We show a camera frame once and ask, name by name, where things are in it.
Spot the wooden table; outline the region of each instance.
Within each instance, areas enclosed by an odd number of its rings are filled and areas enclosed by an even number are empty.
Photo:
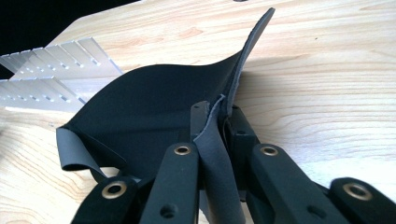
[[[240,50],[269,7],[235,103],[312,180],[356,177],[396,202],[395,1],[145,0],[81,18],[51,44],[93,36],[125,72],[213,63]],[[59,164],[55,128],[72,117],[0,108],[0,223],[70,222],[94,186]]]

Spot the wood grain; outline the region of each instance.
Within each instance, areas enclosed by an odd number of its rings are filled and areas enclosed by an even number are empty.
[[[146,0],[81,18],[51,44],[91,35],[123,71],[213,63],[268,7],[235,103],[314,181],[356,177],[396,202],[395,1]],[[59,165],[54,130],[71,117],[0,110],[0,223],[71,220],[93,186]]]

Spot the brass grommet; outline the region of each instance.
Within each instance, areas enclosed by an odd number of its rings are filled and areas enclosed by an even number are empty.
[[[180,156],[190,154],[191,149],[189,147],[177,147],[175,148],[175,153]]]
[[[126,184],[123,181],[114,181],[109,183],[102,190],[102,196],[106,199],[116,199],[126,191]]]
[[[373,194],[360,184],[348,183],[343,186],[343,189],[350,196],[362,201],[370,201],[373,198]]]
[[[260,151],[267,156],[276,156],[277,155],[277,149],[274,147],[262,147]]]

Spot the black leather piece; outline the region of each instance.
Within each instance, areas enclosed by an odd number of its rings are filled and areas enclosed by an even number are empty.
[[[244,222],[232,166],[217,125],[231,115],[243,64],[274,11],[271,8],[265,13],[244,48],[228,59],[203,66],[142,67],[108,84],[57,131],[62,167],[91,168],[101,174],[98,166],[114,166],[125,175],[154,176],[165,150],[189,131],[191,106],[208,101],[208,123],[194,142],[204,164],[209,209],[216,216],[210,219]],[[76,136],[83,145],[74,144],[78,142]],[[79,150],[89,153],[77,153]]]

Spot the light wood surface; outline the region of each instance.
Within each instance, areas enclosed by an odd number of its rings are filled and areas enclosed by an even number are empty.
[[[79,19],[51,44],[93,36],[124,72],[213,63],[268,7],[235,103],[312,180],[355,177],[396,202],[395,1],[146,0]],[[94,186],[60,168],[55,128],[72,116],[0,108],[0,223],[70,222]]]

